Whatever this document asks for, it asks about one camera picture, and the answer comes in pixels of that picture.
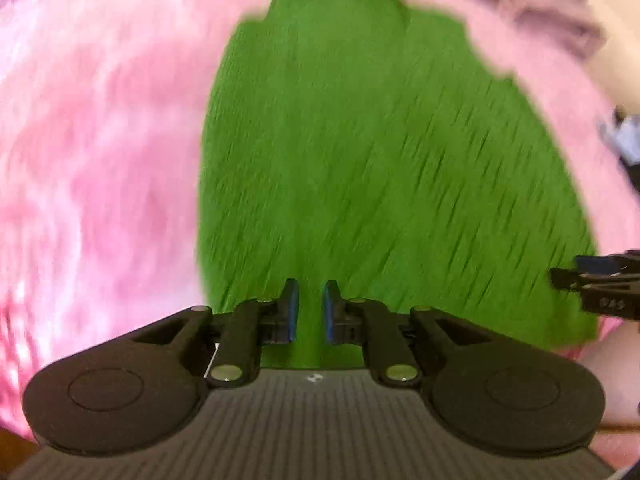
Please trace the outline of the green knitted sweater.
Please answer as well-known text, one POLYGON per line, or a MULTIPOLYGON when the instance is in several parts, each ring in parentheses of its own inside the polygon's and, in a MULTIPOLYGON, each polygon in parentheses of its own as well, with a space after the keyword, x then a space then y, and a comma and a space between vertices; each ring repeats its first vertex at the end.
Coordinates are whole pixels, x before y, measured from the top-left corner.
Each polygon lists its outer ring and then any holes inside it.
POLYGON ((432 306, 558 350, 597 333, 552 266, 593 252, 552 136, 463 26, 400 0, 271 0, 235 29, 202 136, 198 263, 208 303, 299 286, 268 367, 351 367, 322 292, 432 306))

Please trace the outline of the light blue clothes pile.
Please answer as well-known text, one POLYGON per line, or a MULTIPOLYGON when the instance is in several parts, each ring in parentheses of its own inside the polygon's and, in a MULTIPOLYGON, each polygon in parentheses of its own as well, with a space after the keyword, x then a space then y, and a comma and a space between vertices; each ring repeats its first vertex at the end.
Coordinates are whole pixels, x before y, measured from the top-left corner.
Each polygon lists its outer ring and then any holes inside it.
POLYGON ((639 130, 639 115, 628 114, 620 106, 614 108, 609 122, 599 125, 600 138, 629 166, 640 162, 639 130))

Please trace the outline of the pink floral bed sheet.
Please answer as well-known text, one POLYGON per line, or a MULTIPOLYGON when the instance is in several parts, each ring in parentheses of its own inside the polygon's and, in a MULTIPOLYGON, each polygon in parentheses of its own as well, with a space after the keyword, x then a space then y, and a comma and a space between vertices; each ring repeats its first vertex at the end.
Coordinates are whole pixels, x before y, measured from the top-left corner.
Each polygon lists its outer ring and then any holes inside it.
MULTIPOLYGON (((574 171, 596 244, 639 244, 639 202, 594 122, 639 104, 620 36, 588 64, 489 0, 406 0, 465 24, 574 171)), ((269 0, 1 0, 1 425, 39 367, 202 299, 198 144, 236 21, 269 0)))

